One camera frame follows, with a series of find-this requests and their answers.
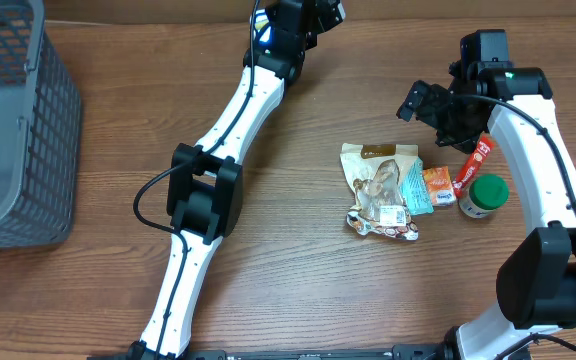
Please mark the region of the red snack bar wrapper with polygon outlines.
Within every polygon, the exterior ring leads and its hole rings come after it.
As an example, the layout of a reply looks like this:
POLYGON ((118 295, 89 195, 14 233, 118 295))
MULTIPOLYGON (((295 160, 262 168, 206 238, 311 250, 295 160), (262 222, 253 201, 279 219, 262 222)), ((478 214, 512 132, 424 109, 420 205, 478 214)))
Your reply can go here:
POLYGON ((467 161, 452 182, 453 190, 457 198, 463 196, 467 185, 474 179, 474 176, 493 149, 494 143, 489 137, 482 136, 479 139, 475 150, 469 155, 467 161))

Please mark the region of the beige paper snack bag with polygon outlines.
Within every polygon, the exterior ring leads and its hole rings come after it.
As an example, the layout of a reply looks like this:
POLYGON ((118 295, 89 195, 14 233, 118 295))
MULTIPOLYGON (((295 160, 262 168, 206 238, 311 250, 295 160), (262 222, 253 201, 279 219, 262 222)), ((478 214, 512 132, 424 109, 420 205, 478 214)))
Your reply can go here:
POLYGON ((384 226, 405 225, 406 220, 397 218, 395 212, 406 210, 412 218, 400 185, 417 158, 416 145, 343 144, 340 161, 355 199, 349 211, 356 210, 362 218, 384 226))

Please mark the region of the orange small box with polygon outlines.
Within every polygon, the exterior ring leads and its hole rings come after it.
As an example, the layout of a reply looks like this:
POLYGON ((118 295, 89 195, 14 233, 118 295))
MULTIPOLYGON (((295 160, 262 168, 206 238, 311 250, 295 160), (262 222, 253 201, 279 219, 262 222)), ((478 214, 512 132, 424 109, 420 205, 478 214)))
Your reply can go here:
POLYGON ((456 202, 457 197, 446 166, 425 169, 422 176, 434 207, 451 206, 456 202))

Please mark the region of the green lid jar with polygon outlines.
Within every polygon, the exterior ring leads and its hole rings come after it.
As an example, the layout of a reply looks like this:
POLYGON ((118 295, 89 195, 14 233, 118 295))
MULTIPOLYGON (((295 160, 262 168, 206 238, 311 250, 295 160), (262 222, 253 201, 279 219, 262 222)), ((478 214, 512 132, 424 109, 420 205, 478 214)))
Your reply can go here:
POLYGON ((478 177, 459 199, 461 211, 475 219, 487 217, 508 200, 509 188, 504 179, 487 174, 478 177))

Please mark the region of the teal tissue packet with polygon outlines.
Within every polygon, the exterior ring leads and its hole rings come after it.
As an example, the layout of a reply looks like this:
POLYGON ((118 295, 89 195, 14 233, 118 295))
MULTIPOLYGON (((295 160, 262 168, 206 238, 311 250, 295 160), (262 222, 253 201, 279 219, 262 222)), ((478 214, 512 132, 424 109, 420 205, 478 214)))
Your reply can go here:
POLYGON ((422 171, 423 162, 417 158, 400 185, 400 190, 412 216, 432 214, 434 212, 422 171))

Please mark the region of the silver snack wrapper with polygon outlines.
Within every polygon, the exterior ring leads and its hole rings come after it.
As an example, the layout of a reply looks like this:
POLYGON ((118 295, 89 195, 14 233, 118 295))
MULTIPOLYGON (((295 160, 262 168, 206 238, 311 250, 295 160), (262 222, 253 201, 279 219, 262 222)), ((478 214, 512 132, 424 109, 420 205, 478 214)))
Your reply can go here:
POLYGON ((406 224, 403 226, 384 226, 377 221, 362 218, 356 210, 351 210, 347 213, 346 222, 361 236, 373 233, 392 239, 417 240, 419 238, 419 229, 408 212, 406 210, 397 210, 395 215, 397 218, 404 218, 406 224))

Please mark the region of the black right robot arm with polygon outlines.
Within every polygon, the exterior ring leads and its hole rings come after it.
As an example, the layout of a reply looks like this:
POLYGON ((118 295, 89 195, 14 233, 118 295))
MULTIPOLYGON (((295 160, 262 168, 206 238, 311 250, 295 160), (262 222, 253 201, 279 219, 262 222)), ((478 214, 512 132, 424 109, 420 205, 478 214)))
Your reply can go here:
POLYGON ((397 345, 397 359, 526 359, 538 341, 576 327, 576 170, 556 121, 544 72, 518 68, 502 30, 460 43, 449 87, 415 82, 398 110, 431 126, 439 146, 471 154, 489 134, 505 156, 526 239, 496 279, 496 302, 450 329, 439 344, 397 345))

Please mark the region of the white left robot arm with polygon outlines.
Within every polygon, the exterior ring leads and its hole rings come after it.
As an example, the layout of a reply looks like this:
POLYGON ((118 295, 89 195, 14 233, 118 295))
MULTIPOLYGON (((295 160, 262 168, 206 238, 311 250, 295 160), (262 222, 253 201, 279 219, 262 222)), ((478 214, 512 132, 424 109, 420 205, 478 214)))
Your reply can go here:
POLYGON ((340 0, 276 1, 255 6, 249 48, 236 92, 212 128, 193 146, 181 143, 169 169, 140 189, 168 180, 171 248, 157 302, 128 359, 181 359, 210 261, 233 231, 243 204, 243 161, 253 140, 284 94, 299 78, 307 50, 318 35, 345 20, 340 0))

